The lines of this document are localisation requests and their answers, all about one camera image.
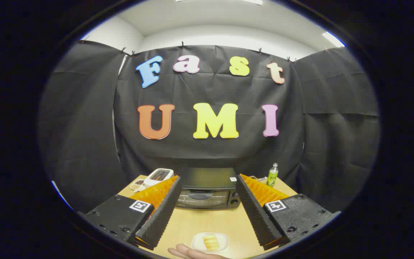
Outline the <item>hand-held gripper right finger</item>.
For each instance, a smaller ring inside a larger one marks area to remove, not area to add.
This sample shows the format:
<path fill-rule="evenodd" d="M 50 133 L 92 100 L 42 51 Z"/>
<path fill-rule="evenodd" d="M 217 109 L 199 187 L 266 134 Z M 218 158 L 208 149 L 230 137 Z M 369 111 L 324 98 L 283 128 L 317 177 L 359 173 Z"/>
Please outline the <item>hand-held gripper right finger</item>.
<path fill-rule="evenodd" d="M 264 250 L 295 243 L 335 219 L 304 194 L 288 195 L 245 175 L 237 176 L 236 191 Z"/>

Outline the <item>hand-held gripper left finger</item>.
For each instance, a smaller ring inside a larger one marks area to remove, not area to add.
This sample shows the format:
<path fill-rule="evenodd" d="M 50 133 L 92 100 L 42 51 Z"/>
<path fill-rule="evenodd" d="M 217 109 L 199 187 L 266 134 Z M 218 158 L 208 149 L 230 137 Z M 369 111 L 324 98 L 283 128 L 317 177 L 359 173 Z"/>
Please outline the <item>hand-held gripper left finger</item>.
<path fill-rule="evenodd" d="M 180 193 L 180 178 L 173 176 L 130 197 L 115 195 L 84 217 L 117 239 L 153 250 L 167 227 Z"/>

